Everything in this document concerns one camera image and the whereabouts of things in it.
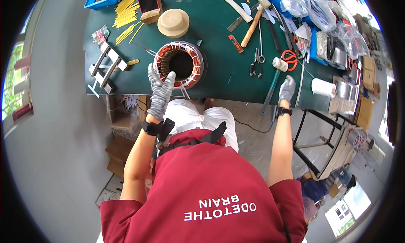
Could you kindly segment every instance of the green work mat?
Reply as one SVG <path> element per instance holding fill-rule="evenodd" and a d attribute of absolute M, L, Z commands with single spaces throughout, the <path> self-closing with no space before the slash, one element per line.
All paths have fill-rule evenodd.
<path fill-rule="evenodd" d="M 246 0 L 234 0 L 240 5 Z M 250 7 L 254 6 L 257 1 L 250 0 Z M 207 73 L 195 87 L 188 89 L 190 97 L 200 98 L 217 98 L 234 101 L 244 101 L 252 103 L 263 103 L 270 85 L 273 81 L 276 68 L 272 66 L 274 57 L 281 57 L 281 52 L 277 52 L 274 42 L 267 25 L 266 19 L 261 18 L 263 55 L 266 58 L 262 64 L 263 75 L 258 78 L 257 75 L 250 77 L 249 69 L 254 61 L 255 49 L 260 49 L 259 28 L 257 27 L 253 33 L 247 47 L 243 53 L 238 53 L 230 39 L 229 35 L 234 35 L 235 38 L 242 42 L 250 23 L 243 21 L 232 33 L 227 28 L 240 15 L 224 0 L 162 0 L 163 10 L 178 8 L 184 10 L 190 17 L 190 27 L 188 32 L 181 38 L 172 39 L 164 36 L 158 30 L 157 23 L 143 25 L 138 34 L 129 41 L 133 34 L 128 36 L 118 46 L 115 46 L 115 39 L 130 25 L 140 21 L 140 10 L 138 10 L 138 20 L 129 23 L 121 28 L 112 28 L 116 17 L 116 5 L 91 10 L 87 21 L 86 32 L 84 36 L 85 54 L 85 84 L 86 93 L 92 94 L 88 88 L 88 84 L 93 86 L 95 78 L 90 77 L 89 67 L 96 63 L 101 52 L 99 47 L 92 42 L 92 33 L 100 29 L 103 25 L 107 25 L 110 30 L 110 35 L 107 39 L 108 43 L 120 54 L 126 61 L 139 59 L 140 62 L 131 66 L 125 72 L 120 70 L 115 71 L 109 78 L 109 83 L 113 87 L 112 94 L 151 94 L 150 83 L 147 75 L 147 67 L 153 62 L 154 57 L 147 53 L 146 50 L 157 52 L 163 45 L 176 40 L 183 40 L 189 43 L 194 43 L 202 40 L 200 50 L 207 57 Z M 281 43 L 282 50 L 286 50 L 287 44 L 284 33 L 279 27 L 280 22 L 276 19 L 274 28 Z M 332 76 L 341 76 L 342 71 L 330 66 L 324 66 L 311 60 L 305 68 L 311 72 L 315 78 L 320 78 L 328 82 L 332 82 Z M 301 79 L 301 65 L 298 63 L 293 71 L 281 73 L 270 104 L 277 104 L 278 94 L 281 84 L 284 82 L 286 75 L 291 75 L 296 83 L 295 94 L 292 98 L 291 105 L 294 106 L 298 94 L 298 88 Z M 327 111 L 329 108 L 330 98 L 312 94 L 311 81 L 312 77 L 305 71 L 302 81 L 302 91 L 298 107 L 302 109 L 315 109 Z M 99 88 L 97 84 L 96 92 L 106 94 L 104 89 Z M 181 96 L 180 91 L 173 91 L 173 95 Z"/>

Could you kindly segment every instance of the copper winding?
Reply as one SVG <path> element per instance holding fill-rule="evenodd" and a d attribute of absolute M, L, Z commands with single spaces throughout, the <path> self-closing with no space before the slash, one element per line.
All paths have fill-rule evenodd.
<path fill-rule="evenodd" d="M 165 54 L 169 54 L 170 52 L 174 52 L 174 55 L 179 53 L 179 51 L 184 51 L 187 52 L 190 57 L 193 59 L 193 71 L 190 74 L 189 77 L 187 77 L 187 79 L 180 81 L 180 82 L 175 82 L 175 89 L 180 89 L 180 87 L 185 87 L 185 86 L 191 86 L 191 84 L 194 84 L 196 82 L 196 79 L 192 78 L 193 74 L 195 75 L 200 75 L 200 70 L 201 70 L 201 66 L 200 66 L 200 56 L 193 51 L 193 47 L 191 45 L 188 45 L 190 48 L 184 48 L 181 47 L 180 45 L 188 45 L 186 43 L 168 43 L 167 45 L 163 46 L 162 48 L 160 48 L 160 50 L 157 52 L 157 57 L 160 58 L 160 61 L 156 62 L 156 67 L 158 69 L 158 74 L 160 76 L 160 79 L 164 82 L 166 79 L 166 72 L 162 70 L 161 64 L 162 64 L 162 60 L 165 57 Z"/>

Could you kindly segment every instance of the glove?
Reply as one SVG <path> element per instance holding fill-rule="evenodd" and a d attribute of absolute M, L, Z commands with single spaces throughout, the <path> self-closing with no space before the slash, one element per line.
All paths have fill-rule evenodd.
<path fill-rule="evenodd" d="M 287 75 L 286 79 L 284 80 L 284 83 L 281 84 L 280 87 L 278 104 L 280 105 L 281 100 L 287 100 L 291 106 L 291 98 L 294 92 L 295 92 L 295 81 L 290 75 Z"/>
<path fill-rule="evenodd" d="M 152 87 L 151 107 L 146 112 L 157 120 L 163 121 L 172 89 L 175 84 L 176 73 L 170 72 L 163 83 L 153 70 L 153 65 L 148 66 L 148 77 Z"/>

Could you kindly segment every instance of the wire cutters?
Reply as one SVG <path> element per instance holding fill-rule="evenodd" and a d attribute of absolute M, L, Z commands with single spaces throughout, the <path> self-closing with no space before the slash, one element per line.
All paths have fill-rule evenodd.
<path fill-rule="evenodd" d="M 254 62 L 250 65 L 250 72 L 249 72 L 250 76 L 252 76 L 253 74 L 256 75 L 256 71 L 255 71 L 256 64 L 259 66 L 258 77 L 260 78 L 262 76 L 262 64 L 260 64 L 260 62 L 259 62 L 259 57 L 260 57 L 259 49 L 256 48 Z"/>

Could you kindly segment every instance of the red t-shirt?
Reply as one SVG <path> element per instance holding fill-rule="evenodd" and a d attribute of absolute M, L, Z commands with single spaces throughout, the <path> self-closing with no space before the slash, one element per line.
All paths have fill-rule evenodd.
<path fill-rule="evenodd" d="M 170 143 L 209 132 L 189 130 Z M 267 187 L 249 162 L 223 147 L 224 137 L 218 144 L 182 146 L 159 157 L 143 205 L 102 202 L 104 242 L 287 242 L 285 225 L 291 242 L 301 243 L 307 228 L 300 182 Z"/>

